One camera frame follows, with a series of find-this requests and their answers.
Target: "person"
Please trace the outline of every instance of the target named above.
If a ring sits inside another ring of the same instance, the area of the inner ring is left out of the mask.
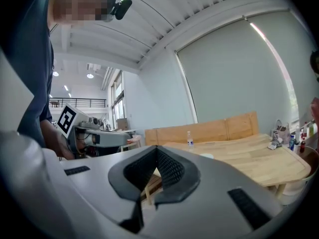
[[[55,24],[75,24],[101,20],[116,0],[24,0],[23,8],[11,15],[1,47],[9,63],[34,98],[27,108],[18,132],[36,140],[57,156],[74,159],[65,137],[52,125],[49,95],[53,73],[50,28]]]

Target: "bottle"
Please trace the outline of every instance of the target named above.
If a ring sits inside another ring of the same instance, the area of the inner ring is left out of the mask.
[[[304,126],[304,138],[307,137],[307,133],[308,133],[308,126],[307,126],[307,121],[306,121],[305,126]]]
[[[187,145],[189,150],[194,149],[193,138],[191,137],[190,131],[187,131]]]
[[[300,128],[299,125],[296,127],[296,144],[299,144],[300,142]]]
[[[293,134],[290,135],[290,141],[289,141],[289,149],[294,151],[295,147],[295,137]]]
[[[312,137],[314,135],[314,124],[310,122],[309,126],[309,137]]]
[[[306,146],[306,142],[305,142],[305,138],[303,138],[303,141],[301,142],[301,145],[300,145],[300,153],[304,153],[305,146]]]

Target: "railing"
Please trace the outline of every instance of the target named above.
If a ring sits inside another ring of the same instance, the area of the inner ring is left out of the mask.
[[[58,108],[70,104],[77,108],[105,108],[106,99],[50,98],[50,107]]]

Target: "blue shirt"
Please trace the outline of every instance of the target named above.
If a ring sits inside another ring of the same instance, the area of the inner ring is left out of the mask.
[[[49,95],[54,58],[47,26],[48,1],[28,0],[7,41],[1,44],[9,63],[34,94],[18,132],[33,138],[41,147],[45,147],[45,143],[40,122],[52,121]]]

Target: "desk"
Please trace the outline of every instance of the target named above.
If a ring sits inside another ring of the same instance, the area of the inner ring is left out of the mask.
[[[60,106],[60,103],[57,101],[50,101],[50,104],[52,104],[52,107],[54,106],[55,108]]]
[[[136,132],[136,129],[122,130],[122,131],[114,131],[114,130],[112,130],[111,132],[131,133],[131,132]]]
[[[271,137],[253,135],[232,141],[201,142],[194,144],[194,154],[210,153],[216,160],[232,165],[264,187],[279,185],[279,197],[286,183],[299,181],[310,173],[310,166],[286,147],[267,148]],[[188,150],[187,143],[168,142],[164,146]]]

